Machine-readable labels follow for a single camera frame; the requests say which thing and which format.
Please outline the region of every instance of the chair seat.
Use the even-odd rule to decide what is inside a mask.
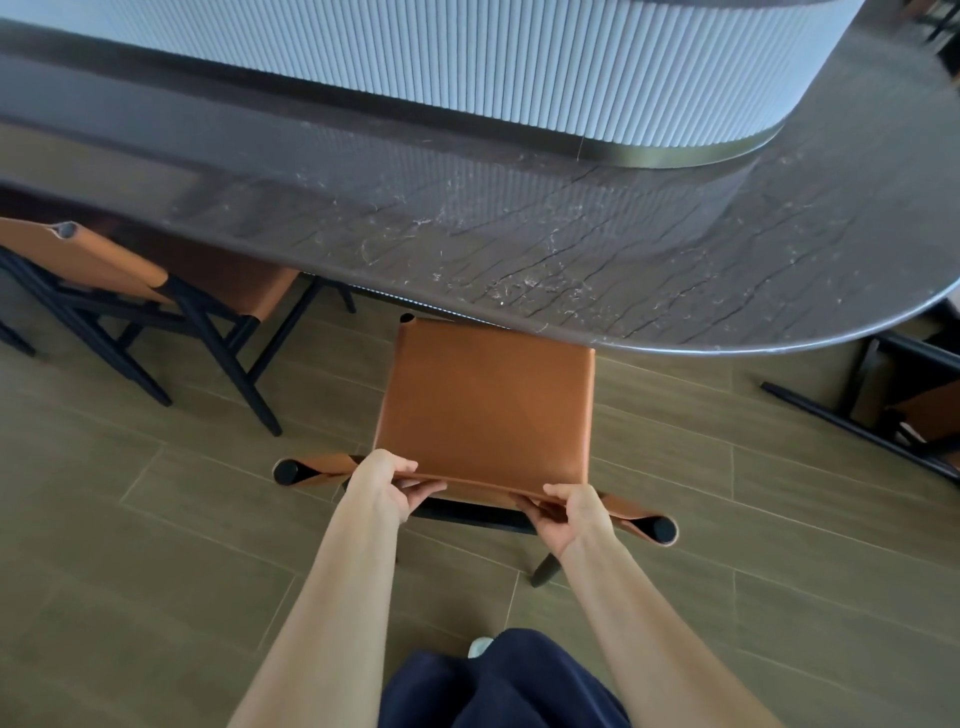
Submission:
[[[123,244],[237,313],[265,321],[300,274],[295,268],[172,235],[138,230]]]
[[[422,473],[542,494],[588,479],[593,349],[504,328],[400,325],[375,446]],[[510,507],[451,482],[448,497]]]

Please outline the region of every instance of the dark marble surface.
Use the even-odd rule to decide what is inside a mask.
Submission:
[[[926,52],[861,30],[764,149],[673,171],[122,63],[8,49],[0,84],[1,183],[560,339],[812,347],[960,279],[956,94]]]

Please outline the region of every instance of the chair backrest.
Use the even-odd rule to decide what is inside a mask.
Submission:
[[[76,223],[0,217],[0,246],[70,283],[169,301],[155,291],[169,278],[163,268]]]

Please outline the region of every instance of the left hand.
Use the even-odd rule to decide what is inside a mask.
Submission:
[[[385,449],[374,450],[350,477],[344,501],[372,497],[387,514],[396,515],[398,522],[404,523],[428,496],[446,488],[442,480],[403,477],[404,473],[413,473],[416,469],[417,463],[413,460],[405,460]]]

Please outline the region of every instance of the wood-look floor tile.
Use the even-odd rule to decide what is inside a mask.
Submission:
[[[536,629],[549,637],[604,685],[615,691],[613,677],[577,597],[558,584],[534,589],[520,578],[507,628]]]
[[[597,356],[630,364],[639,369],[701,384],[723,392],[731,388],[732,362],[720,356],[678,356],[675,354],[630,352],[621,349],[599,349]]]
[[[124,518],[103,536],[101,554],[85,580],[238,647],[256,649],[293,574],[116,508]]]
[[[333,288],[325,288],[303,317],[393,341],[400,325],[400,316],[407,309],[395,303],[372,299],[360,292],[354,292],[353,298],[356,302],[356,313],[347,311],[340,294]]]
[[[3,400],[0,502],[48,484],[119,499],[159,448],[151,438],[36,398],[10,392]]]
[[[264,637],[263,644],[260,647],[261,655],[265,656],[270,651],[280,628],[290,616],[290,610],[293,609],[302,588],[303,578],[298,576],[291,585],[287,596],[283,599],[283,604],[277,610],[274,623],[270,625],[270,630]],[[418,650],[466,657],[470,642],[471,638],[469,637],[455,637],[447,634],[421,621],[417,615],[411,616],[392,607],[387,622],[387,644],[383,665],[384,682],[390,680],[393,674],[403,665],[403,662]]]
[[[654,546],[629,533],[618,532],[617,536],[670,606],[701,639],[732,639],[732,569],[672,546]]]
[[[410,519],[403,528],[523,573],[532,573],[547,554],[537,536],[524,533],[418,518]]]
[[[251,337],[239,357],[244,366],[250,366],[259,356],[280,321],[282,317],[264,323]],[[374,389],[387,385],[394,360],[391,342],[323,321],[301,320],[280,351],[283,361],[296,362]]]
[[[363,443],[373,437],[383,399],[380,390],[282,359],[268,367],[257,389],[279,418]],[[210,391],[242,401],[225,377]]]
[[[471,640],[454,637],[408,615],[391,610],[387,622],[387,651],[383,661],[383,681],[394,676],[414,652],[425,650],[453,657],[467,657]]]
[[[688,430],[593,407],[590,454],[716,496],[731,496],[731,446]]]
[[[165,449],[124,505],[294,571],[310,569],[334,506],[208,460]]]
[[[680,538],[670,548],[960,643],[960,571],[610,463],[597,462],[593,477],[673,516]]]
[[[258,660],[142,605],[75,583],[12,651],[150,725],[224,725]]]
[[[103,701],[0,658],[0,725],[4,728],[142,728]]]
[[[33,489],[0,509],[0,551],[46,569],[84,575],[95,568],[108,535],[127,515],[69,485]]]
[[[451,546],[401,531],[391,608],[458,637],[499,632],[517,572]]]
[[[760,382],[771,381],[833,407],[840,401],[862,346],[851,341],[808,352],[738,356],[730,360],[732,389],[744,397],[769,401]]]
[[[63,577],[12,553],[0,553],[0,649],[15,642],[33,624]]]
[[[736,608],[749,652],[921,715],[960,716],[960,645],[741,573]]]
[[[118,392],[108,379],[57,371],[29,392],[264,477],[283,457],[357,449],[354,440],[289,420],[281,421],[282,437],[274,437],[245,402],[192,387],[171,387],[174,403],[162,407],[142,392]]]
[[[594,397],[598,404],[890,490],[938,502],[954,497],[942,477],[770,401],[718,392],[607,359],[597,360]]]
[[[948,728],[949,723],[728,645],[713,652],[787,728]]]
[[[950,508],[740,448],[734,472],[741,503],[960,568],[960,490]]]

